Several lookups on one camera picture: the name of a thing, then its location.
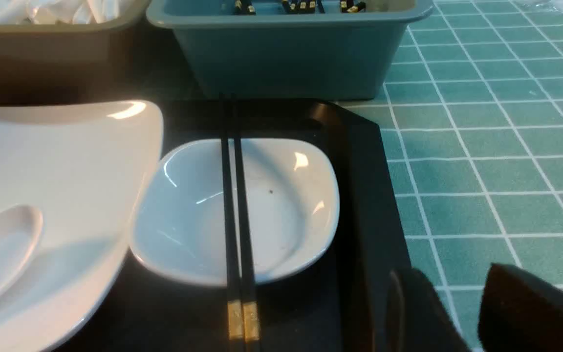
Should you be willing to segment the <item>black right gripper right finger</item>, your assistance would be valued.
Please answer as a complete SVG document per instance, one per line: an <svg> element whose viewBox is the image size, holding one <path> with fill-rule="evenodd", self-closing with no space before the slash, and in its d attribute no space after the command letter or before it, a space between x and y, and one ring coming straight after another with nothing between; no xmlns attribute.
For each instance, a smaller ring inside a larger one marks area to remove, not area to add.
<svg viewBox="0 0 563 352"><path fill-rule="evenodd" d="M518 266L491 264L477 334L487 352L563 352L563 290Z"/></svg>

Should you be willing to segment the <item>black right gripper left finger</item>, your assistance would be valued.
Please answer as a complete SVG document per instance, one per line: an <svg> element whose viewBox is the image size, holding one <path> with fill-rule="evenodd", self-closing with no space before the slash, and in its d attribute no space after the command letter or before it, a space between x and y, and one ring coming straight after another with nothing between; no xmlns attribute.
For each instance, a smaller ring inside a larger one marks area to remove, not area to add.
<svg viewBox="0 0 563 352"><path fill-rule="evenodd" d="M393 269L385 310L389 352L468 352L425 274L416 268Z"/></svg>

